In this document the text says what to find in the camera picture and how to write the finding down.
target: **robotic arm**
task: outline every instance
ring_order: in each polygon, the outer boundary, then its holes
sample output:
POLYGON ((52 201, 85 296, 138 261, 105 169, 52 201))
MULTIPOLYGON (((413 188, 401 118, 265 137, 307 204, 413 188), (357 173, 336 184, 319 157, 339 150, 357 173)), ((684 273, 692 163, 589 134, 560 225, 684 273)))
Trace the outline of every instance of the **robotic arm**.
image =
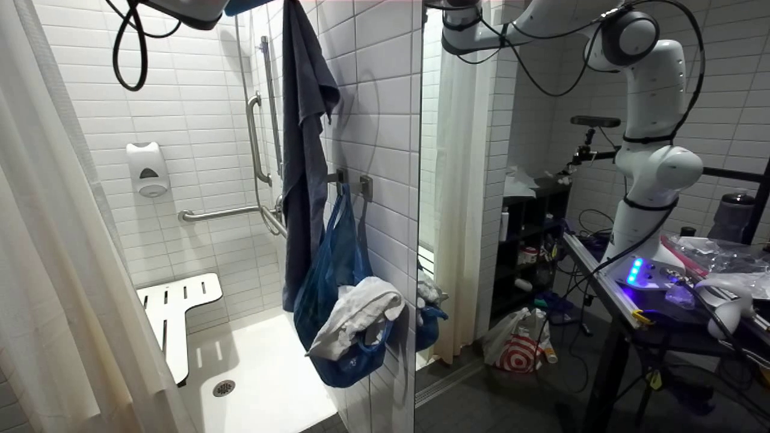
POLYGON ((700 178, 702 162, 673 134, 686 115, 686 55, 678 41, 660 39, 655 18, 621 0, 596 9, 586 24, 573 24, 562 0, 531 0, 501 32, 484 21, 476 3, 448 9, 442 48, 455 55, 515 48, 566 35, 586 37, 584 60, 595 69, 618 69, 629 83, 625 137, 617 155, 629 193, 617 208, 611 245, 596 273, 632 285, 632 263, 660 256, 660 229, 675 208, 678 193, 700 178))

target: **desk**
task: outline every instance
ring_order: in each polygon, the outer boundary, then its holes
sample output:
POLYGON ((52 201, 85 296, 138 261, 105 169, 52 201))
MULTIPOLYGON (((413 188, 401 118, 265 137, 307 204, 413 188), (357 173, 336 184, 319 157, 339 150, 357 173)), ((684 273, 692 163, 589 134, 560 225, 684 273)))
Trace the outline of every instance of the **desk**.
MULTIPOLYGON (((582 274, 586 274, 586 282, 592 285, 596 299, 603 303, 603 308, 611 316, 608 334, 603 341, 603 353, 600 359, 600 369, 595 375, 595 385, 589 392, 586 411, 582 419, 584 433, 602 433, 608 425, 608 419, 614 415, 614 403, 625 373, 625 360, 630 346, 645 346, 645 348, 666 348, 666 352, 686 352, 686 353, 708 353, 708 356, 737 356, 732 348, 719 346, 706 329, 708 316, 700 310, 692 310, 684 316, 675 327, 666 327, 666 339, 660 336, 660 327, 643 327, 639 321, 639 299, 625 296, 617 285, 596 280, 592 273, 596 270, 596 261, 582 249, 582 244, 562 233, 562 249, 574 261, 582 274)), ((755 352, 763 352, 765 359, 770 359, 770 339, 768 334, 752 334, 750 329, 742 329, 755 336, 752 346, 755 352)))

